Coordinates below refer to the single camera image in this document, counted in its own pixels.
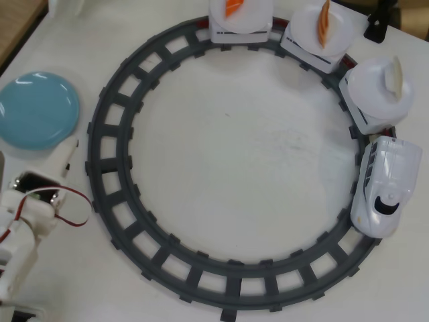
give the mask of blue plate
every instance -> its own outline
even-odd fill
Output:
[[[51,148],[71,134],[78,118],[78,95],[58,75],[26,74],[0,92],[0,136],[17,148]]]

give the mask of train window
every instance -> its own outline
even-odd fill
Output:
[[[393,215],[399,206],[399,203],[394,206],[386,205],[381,201],[380,196],[378,196],[374,202],[375,210],[383,215]]]
[[[373,167],[372,166],[370,166],[369,168],[368,168],[368,170],[367,170],[367,174],[365,175],[367,178],[369,178],[371,175],[372,175],[372,173],[373,173]]]
[[[375,151],[377,151],[377,145],[378,145],[378,143],[377,143],[377,142],[375,142],[375,143],[373,144],[373,147],[371,148],[371,154],[372,154],[372,153],[374,153]]]
[[[372,163],[374,163],[375,160],[375,154],[373,154],[370,158],[369,158],[369,165],[371,165]]]

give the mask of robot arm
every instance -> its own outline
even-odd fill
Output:
[[[66,168],[77,145],[74,137],[64,140],[40,168],[18,174],[0,196],[0,304],[12,301],[36,263],[40,237],[58,222],[68,190]],[[3,167],[0,153],[0,178]]]

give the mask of track rail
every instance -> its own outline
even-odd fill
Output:
[[[287,24],[286,20],[274,18],[273,31],[282,34]],[[334,73],[324,74],[284,50],[280,43],[275,40],[245,45],[222,45],[213,44],[210,40],[198,40],[196,32],[206,28],[208,28],[207,17],[186,21],[150,38],[123,61],[118,71],[101,91],[99,104],[93,120],[88,126],[88,161],[85,168],[94,195],[93,204],[111,234],[113,245],[129,257],[148,280],[156,280],[180,295],[183,301],[189,303],[197,301],[222,308],[221,320],[230,322],[235,321],[238,310],[267,309],[276,312],[281,311],[282,307],[286,305],[323,297],[326,290],[342,279],[354,275],[359,270],[359,264],[381,240],[363,237],[350,254],[347,254],[339,246],[338,242],[351,228],[351,206],[348,206],[339,213],[336,225],[332,230],[326,231],[316,238],[315,244],[307,250],[298,250],[290,254],[290,257],[279,261],[264,259],[254,264],[244,264],[238,260],[222,262],[210,258],[208,254],[193,252],[182,245],[176,236],[166,233],[157,225],[155,215],[144,207],[139,198],[139,189],[133,183],[130,172],[132,157],[129,155],[128,142],[133,138],[131,126],[133,118],[136,113],[141,111],[142,102],[147,92],[154,90],[159,85],[160,78],[167,71],[179,68],[180,62],[184,59],[192,56],[195,58],[204,56],[207,50],[230,50],[232,46],[246,46],[249,50],[255,51],[260,48],[268,49],[280,58],[292,57],[300,63],[304,70],[312,70],[318,74],[322,79],[322,84],[326,88],[332,89],[339,96],[341,109],[350,114],[338,88],[339,81],[346,71],[356,65],[356,62],[350,57],[345,56]],[[186,38],[189,46],[173,54],[170,53],[166,44],[182,36]],[[153,53],[156,53],[162,61],[150,72],[146,72],[139,65]],[[119,93],[119,89],[130,76],[140,80],[140,83],[134,93],[128,97]],[[107,113],[112,104],[124,108],[119,125],[105,124]],[[349,129],[351,137],[359,143],[359,151],[356,156],[356,166],[359,166],[365,146],[369,143],[369,138],[363,136],[356,125],[352,125]],[[389,133],[394,136],[394,129],[390,129]],[[116,156],[114,158],[101,158],[101,140],[105,136],[117,138]],[[102,180],[102,175],[109,172],[117,172],[121,183],[121,190],[110,195],[106,193]],[[355,194],[357,180],[358,178],[351,187],[352,195]],[[126,229],[119,225],[112,210],[115,205],[121,203],[127,203],[136,218],[136,222]],[[143,231],[146,231],[161,246],[152,258],[147,257],[133,244],[133,239]],[[310,264],[325,254],[329,254],[337,265],[328,274],[317,278]],[[171,255],[190,265],[191,269],[186,280],[180,280],[162,270],[163,263]],[[303,285],[293,290],[280,292],[277,276],[291,271],[298,271],[303,280]],[[225,292],[221,294],[199,288],[198,283],[203,272],[225,276],[227,278]],[[263,278],[265,294],[241,296],[243,278]]]

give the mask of white train car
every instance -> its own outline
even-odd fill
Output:
[[[374,238],[395,232],[414,192],[421,158],[420,147],[387,136],[365,148],[351,208],[351,220],[359,231]]]

